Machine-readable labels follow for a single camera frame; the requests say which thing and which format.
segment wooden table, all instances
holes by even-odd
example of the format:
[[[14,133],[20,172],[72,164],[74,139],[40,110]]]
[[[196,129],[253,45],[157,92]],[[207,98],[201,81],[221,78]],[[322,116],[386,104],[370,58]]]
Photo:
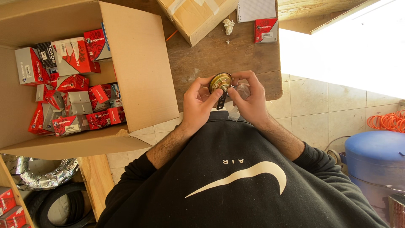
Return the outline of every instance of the wooden table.
[[[176,30],[156,0],[103,1],[160,15],[165,37]],[[220,23],[194,47],[179,32],[167,41],[179,112],[183,111],[183,94],[195,78],[220,72],[252,70],[265,88],[267,101],[279,99],[283,94],[279,42],[254,44],[254,22],[238,23],[236,11],[230,19],[235,26],[229,36],[225,34],[224,24]]]

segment man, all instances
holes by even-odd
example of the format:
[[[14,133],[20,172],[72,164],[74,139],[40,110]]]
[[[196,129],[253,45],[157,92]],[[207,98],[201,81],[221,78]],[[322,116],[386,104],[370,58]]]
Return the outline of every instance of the man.
[[[243,118],[210,113],[222,90],[197,78],[183,122],[125,167],[97,227],[387,227],[332,157],[268,114],[252,71],[232,77],[249,82],[246,100],[228,89]]]

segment spiral notebook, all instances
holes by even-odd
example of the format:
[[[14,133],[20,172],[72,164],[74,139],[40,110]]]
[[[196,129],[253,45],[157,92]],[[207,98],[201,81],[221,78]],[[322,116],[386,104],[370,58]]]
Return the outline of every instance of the spiral notebook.
[[[275,0],[239,0],[238,22],[251,22],[256,19],[276,16]]]

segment blue barrel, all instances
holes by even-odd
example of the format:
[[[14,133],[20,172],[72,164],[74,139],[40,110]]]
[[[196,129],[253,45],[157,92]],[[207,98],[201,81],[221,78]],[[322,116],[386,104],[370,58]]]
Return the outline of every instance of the blue barrel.
[[[345,151],[351,181],[389,224],[388,196],[405,191],[405,134],[363,132],[346,140]]]

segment orange coiled hose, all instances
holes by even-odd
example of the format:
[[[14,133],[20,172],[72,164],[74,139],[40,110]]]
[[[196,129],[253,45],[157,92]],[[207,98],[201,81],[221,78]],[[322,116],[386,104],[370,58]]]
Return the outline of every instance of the orange coiled hose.
[[[405,133],[405,110],[371,116],[367,119],[367,125],[374,129]]]

